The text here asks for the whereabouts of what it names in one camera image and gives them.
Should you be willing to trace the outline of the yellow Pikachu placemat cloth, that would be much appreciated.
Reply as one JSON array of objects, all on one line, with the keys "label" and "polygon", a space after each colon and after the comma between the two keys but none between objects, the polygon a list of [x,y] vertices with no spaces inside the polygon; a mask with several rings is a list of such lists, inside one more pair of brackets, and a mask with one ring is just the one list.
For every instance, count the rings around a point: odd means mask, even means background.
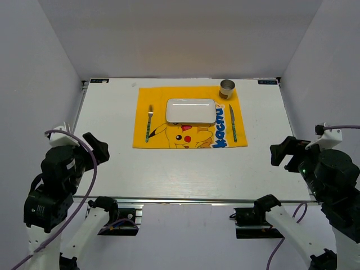
[{"label": "yellow Pikachu placemat cloth", "polygon": [[[172,86],[140,88],[133,133],[136,149],[204,149],[246,147],[248,145],[236,91],[228,100],[219,96],[219,86]],[[166,108],[169,99],[205,98],[215,102],[216,120],[213,124],[168,123]],[[146,140],[149,105],[154,106],[150,137]],[[233,140],[229,105],[235,114],[237,142]]]}]

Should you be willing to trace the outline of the green handled fork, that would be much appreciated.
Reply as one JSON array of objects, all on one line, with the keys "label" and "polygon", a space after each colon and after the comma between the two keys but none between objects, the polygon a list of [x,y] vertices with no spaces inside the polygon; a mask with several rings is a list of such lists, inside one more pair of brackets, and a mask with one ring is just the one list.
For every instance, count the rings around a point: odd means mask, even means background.
[{"label": "green handled fork", "polygon": [[148,143],[150,137],[151,119],[153,114],[154,114],[154,106],[150,104],[148,107],[148,121],[147,121],[146,140],[145,140],[146,143]]}]

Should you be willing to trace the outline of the green handled knife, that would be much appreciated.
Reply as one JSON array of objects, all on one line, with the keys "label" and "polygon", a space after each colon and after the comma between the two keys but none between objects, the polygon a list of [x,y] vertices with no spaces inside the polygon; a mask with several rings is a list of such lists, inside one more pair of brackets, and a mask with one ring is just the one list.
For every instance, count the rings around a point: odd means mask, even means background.
[{"label": "green handled knife", "polygon": [[236,132],[236,124],[235,124],[235,114],[231,105],[229,105],[229,112],[231,117],[231,125],[232,125],[232,133],[233,133],[233,140],[237,142],[237,132]]}]

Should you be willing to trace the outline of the metal cup with paper sleeve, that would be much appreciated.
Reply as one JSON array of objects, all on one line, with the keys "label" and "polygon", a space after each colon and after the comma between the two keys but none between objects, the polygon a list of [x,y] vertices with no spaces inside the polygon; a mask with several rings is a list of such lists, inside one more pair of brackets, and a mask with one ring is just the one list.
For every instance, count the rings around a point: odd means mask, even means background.
[{"label": "metal cup with paper sleeve", "polygon": [[229,79],[224,79],[220,82],[219,96],[224,100],[228,100],[231,98],[234,89],[235,89],[234,81]]}]

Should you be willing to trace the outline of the white rectangular plate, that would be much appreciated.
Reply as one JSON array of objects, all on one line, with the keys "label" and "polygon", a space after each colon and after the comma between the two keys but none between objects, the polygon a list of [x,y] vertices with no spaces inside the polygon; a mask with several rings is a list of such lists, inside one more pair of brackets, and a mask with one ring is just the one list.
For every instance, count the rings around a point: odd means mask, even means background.
[{"label": "white rectangular plate", "polygon": [[173,98],[166,104],[168,123],[212,124],[216,120],[215,102],[205,98]]}]

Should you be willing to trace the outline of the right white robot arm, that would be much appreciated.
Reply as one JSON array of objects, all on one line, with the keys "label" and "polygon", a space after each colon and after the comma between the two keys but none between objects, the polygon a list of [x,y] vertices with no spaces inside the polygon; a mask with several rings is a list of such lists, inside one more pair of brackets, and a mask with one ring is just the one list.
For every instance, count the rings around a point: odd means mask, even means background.
[{"label": "right white robot arm", "polygon": [[310,142],[286,137],[270,146],[271,164],[279,166],[285,156],[288,172],[299,173],[319,204],[301,224],[274,195],[254,203],[254,217],[269,223],[301,256],[307,269],[359,269],[359,167],[336,149],[322,150]]}]

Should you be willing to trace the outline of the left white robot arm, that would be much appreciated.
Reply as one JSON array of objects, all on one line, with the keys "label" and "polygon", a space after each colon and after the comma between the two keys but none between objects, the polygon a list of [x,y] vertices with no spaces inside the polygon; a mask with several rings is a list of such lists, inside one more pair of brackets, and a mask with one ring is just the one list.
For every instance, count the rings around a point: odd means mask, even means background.
[{"label": "left white robot arm", "polygon": [[105,224],[119,218],[116,200],[100,196],[90,200],[89,215],[78,229],[72,244],[60,251],[61,234],[78,213],[69,208],[74,200],[82,176],[109,160],[109,146],[92,133],[83,138],[59,130],[64,142],[51,147],[40,164],[41,173],[30,186],[24,205],[24,223],[29,236],[29,255],[26,269],[78,269],[78,263],[90,242]]}]

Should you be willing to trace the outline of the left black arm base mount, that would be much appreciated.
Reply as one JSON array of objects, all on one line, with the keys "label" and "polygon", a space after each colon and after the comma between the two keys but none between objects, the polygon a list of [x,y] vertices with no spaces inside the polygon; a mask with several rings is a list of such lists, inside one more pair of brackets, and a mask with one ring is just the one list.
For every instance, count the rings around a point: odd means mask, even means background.
[{"label": "left black arm base mount", "polygon": [[118,212],[100,229],[100,236],[136,236],[140,230],[143,205],[118,203]]}]

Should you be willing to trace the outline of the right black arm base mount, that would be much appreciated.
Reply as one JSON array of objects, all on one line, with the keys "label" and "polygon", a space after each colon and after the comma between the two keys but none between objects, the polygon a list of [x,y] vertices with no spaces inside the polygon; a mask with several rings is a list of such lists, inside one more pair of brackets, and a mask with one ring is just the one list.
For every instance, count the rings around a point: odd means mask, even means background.
[{"label": "right black arm base mount", "polygon": [[255,214],[253,208],[234,208],[229,216],[235,222],[237,239],[282,239],[274,226]]}]

